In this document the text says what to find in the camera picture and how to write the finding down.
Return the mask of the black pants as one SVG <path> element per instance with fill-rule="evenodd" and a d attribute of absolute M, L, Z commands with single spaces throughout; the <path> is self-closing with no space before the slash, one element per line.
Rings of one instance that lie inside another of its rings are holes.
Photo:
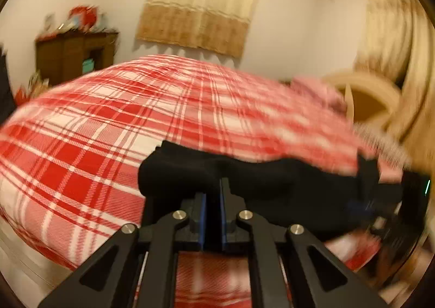
<path fill-rule="evenodd" d="M 188 196 L 217 194 L 222 178 L 229 180 L 232 194 L 241 197 L 248 210 L 277 226 L 300 224 L 322 242 L 361 227 L 351 218 L 348 203 L 361 200 L 366 187 L 382 184 L 377 160 L 362 155 L 356 175 L 339 175 L 294 158 L 244 162 L 168 141 L 156 147 L 138 171 L 140 193 L 157 202 L 148 212 L 151 220 Z"/>

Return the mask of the striped pillow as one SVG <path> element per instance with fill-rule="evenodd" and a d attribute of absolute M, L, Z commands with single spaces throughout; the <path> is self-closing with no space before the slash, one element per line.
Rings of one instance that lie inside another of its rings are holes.
<path fill-rule="evenodd" d="M 402 145 L 379 128 L 372 125 L 359 123 L 353 125 L 355 133 L 382 159 L 390 165 L 402 169 L 411 167 L 411 157 Z"/>

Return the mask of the cream round headboard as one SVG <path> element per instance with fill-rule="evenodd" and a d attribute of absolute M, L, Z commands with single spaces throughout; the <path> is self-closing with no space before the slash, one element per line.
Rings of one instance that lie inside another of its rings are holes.
<path fill-rule="evenodd" d="M 400 89 L 390 80 L 374 73 L 342 70 L 321 80 L 344 94 L 347 118 L 353 123 L 385 130 L 399 106 Z"/>

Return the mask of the pink folded blanket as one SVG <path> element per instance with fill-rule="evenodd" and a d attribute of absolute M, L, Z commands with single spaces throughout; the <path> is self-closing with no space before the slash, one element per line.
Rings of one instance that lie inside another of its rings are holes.
<path fill-rule="evenodd" d="M 339 115 L 346 115 L 347 103 L 344 95 L 335 87 L 324 83 L 320 79 L 311 77 L 294 77 L 290 82 L 290 89 L 299 95 L 309 97 L 324 108 Z"/>

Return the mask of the beige floral side curtain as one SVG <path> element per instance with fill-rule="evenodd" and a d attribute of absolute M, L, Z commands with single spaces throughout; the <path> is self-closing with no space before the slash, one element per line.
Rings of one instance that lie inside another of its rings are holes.
<path fill-rule="evenodd" d="M 434 24 L 419 0 L 367 0 L 366 28 L 355 69 L 401 84 L 386 124 L 413 165 L 434 167 Z"/>

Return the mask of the black folding chair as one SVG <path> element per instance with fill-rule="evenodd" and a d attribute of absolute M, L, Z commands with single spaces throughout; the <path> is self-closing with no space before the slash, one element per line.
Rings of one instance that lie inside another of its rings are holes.
<path fill-rule="evenodd" d="M 0 123 L 3 124 L 14 111 L 17 105 L 10 87 L 9 74 L 7 70 L 7 55 L 1 48 L 0 61 Z"/>

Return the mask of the teal box under desk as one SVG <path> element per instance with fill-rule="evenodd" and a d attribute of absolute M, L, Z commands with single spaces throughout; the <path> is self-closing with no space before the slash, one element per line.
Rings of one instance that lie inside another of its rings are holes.
<path fill-rule="evenodd" d="M 94 71 L 94 60 L 93 59 L 85 59 L 82 65 L 82 74 L 85 75 L 87 73 L 91 73 Z"/>

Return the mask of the dark wooden desk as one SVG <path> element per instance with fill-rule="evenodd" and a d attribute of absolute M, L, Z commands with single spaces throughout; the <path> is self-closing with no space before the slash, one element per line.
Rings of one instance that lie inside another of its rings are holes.
<path fill-rule="evenodd" d="M 94 69 L 114 64 L 119 32 L 70 30 L 35 40 L 35 69 L 49 84 L 56 86 L 83 74 L 83 62 L 94 61 Z"/>

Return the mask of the red gift bags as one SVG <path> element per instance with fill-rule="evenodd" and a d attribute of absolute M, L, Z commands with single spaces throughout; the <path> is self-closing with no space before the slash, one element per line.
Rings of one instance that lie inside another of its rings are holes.
<path fill-rule="evenodd" d="M 82 31 L 90 30 L 98 18 L 98 7 L 74 7 L 69 11 L 68 19 L 71 19 L 76 27 Z"/>

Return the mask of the beige window curtain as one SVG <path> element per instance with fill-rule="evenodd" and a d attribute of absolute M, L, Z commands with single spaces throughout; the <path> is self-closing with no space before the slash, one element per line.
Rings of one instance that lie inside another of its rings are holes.
<path fill-rule="evenodd" d="M 146 0 L 136 38 L 242 57 L 257 0 Z"/>

